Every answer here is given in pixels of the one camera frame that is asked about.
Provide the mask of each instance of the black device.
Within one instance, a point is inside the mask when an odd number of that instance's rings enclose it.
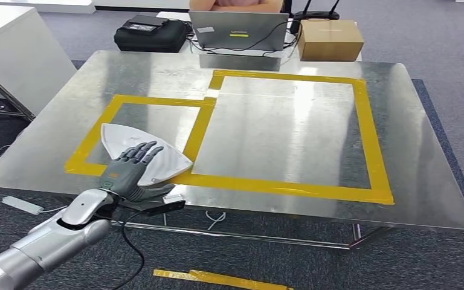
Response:
[[[303,11],[300,11],[296,14],[294,14],[293,17],[293,22],[290,27],[290,32],[292,34],[296,34],[300,31],[300,21],[305,20],[305,19],[330,19],[330,20],[338,20],[340,18],[339,13],[335,12],[335,9],[337,8],[337,5],[339,4],[340,0],[337,0],[335,4],[333,5],[332,9],[330,11],[308,11],[309,6],[312,2],[312,0],[308,0],[307,4],[305,5],[305,8]]]
[[[186,40],[184,21],[136,15],[115,33],[121,51],[178,53]]]

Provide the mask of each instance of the laptop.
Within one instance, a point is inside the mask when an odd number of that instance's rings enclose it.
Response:
[[[202,48],[239,50],[282,50],[289,19],[287,13],[189,11],[189,15]]]

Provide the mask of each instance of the yellow tape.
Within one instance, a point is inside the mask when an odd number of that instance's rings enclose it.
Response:
[[[200,281],[196,276],[193,276],[188,273],[181,273],[181,272],[171,272],[165,270],[153,270],[153,276],[157,277],[165,277],[165,278],[172,278],[172,279],[180,279],[180,280],[190,280],[190,281]]]
[[[165,277],[180,280],[206,282],[211,284],[226,285],[243,289],[250,290],[292,290],[287,286],[270,284],[265,282],[258,282],[253,280],[247,280],[232,276],[214,274],[210,272],[190,270],[189,273],[172,272],[165,270],[153,270],[153,276]]]
[[[366,84],[364,82],[354,82],[352,85],[353,92],[355,92],[358,128],[360,130],[362,147],[364,148],[364,157],[366,160],[367,172],[369,173],[371,189],[389,192],[390,201],[393,203],[387,172],[385,171],[381,149],[378,144],[378,135],[376,134],[376,127],[369,105]]]
[[[207,283],[227,285],[237,288],[250,289],[250,290],[287,290],[287,286],[270,284],[265,282],[257,282],[253,280],[246,280],[231,276],[214,274],[203,271],[190,270],[189,274],[197,277],[198,279]]]
[[[193,129],[184,148],[184,154],[193,162],[196,161],[205,131],[211,120],[215,97],[218,96],[225,77],[249,77],[257,79],[293,80],[307,82],[346,83],[352,85],[355,98],[356,114],[367,172],[371,188],[348,188],[331,185],[296,184],[290,182],[267,181],[261,179],[234,178],[226,176],[211,176],[193,174],[186,171],[170,180],[175,184],[213,187],[217,189],[244,190],[248,192],[275,193],[281,195],[297,195],[313,198],[329,198],[345,201],[375,202],[379,204],[394,204],[387,173],[385,171],[381,149],[378,143],[369,98],[364,80],[347,77],[301,76],[294,74],[277,74],[270,72],[248,72],[215,70],[209,83],[207,95],[203,100],[184,100],[173,98],[137,97],[115,95],[109,102],[95,125],[90,129],[74,154],[65,164],[66,173],[76,173],[100,176],[106,166],[102,164],[85,163],[95,143],[100,139],[100,126],[109,123],[123,103],[165,106],[200,107]]]

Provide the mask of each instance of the black bag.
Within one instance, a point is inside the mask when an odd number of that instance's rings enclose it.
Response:
[[[180,20],[136,15],[115,33],[121,51],[178,53],[186,40],[187,26]]]

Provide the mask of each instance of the gray carpet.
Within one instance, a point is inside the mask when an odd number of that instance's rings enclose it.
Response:
[[[314,0],[327,10],[334,0]],[[294,0],[293,11],[305,0]],[[437,113],[464,172],[464,3],[454,0],[341,0],[337,12],[354,19],[365,40],[366,61],[401,62],[410,75],[426,80]],[[116,50],[112,35],[135,12],[92,15],[42,13],[71,59],[95,50]]]
[[[414,85],[430,116],[449,163],[464,193],[464,179],[424,83]],[[0,117],[0,147],[9,144],[26,125]],[[61,204],[31,193],[18,195],[45,208]],[[128,216],[121,213],[118,218]],[[48,214],[32,216],[0,203],[0,251],[22,237]],[[201,211],[183,210],[168,214],[176,227],[205,229],[210,221]],[[139,217],[138,221],[161,224],[161,217]],[[350,227],[316,224],[298,219],[229,214],[218,231],[271,234],[302,239],[345,242]],[[129,230],[131,240],[147,257],[140,276],[125,289],[230,289],[206,283],[152,277],[153,269],[188,271],[200,269],[246,279],[288,285],[294,289],[464,289],[464,232],[396,230],[359,251],[348,253],[251,242],[198,237],[147,230]],[[34,282],[30,289],[111,289],[133,271],[139,258],[127,247],[119,232],[88,248],[72,261]]]

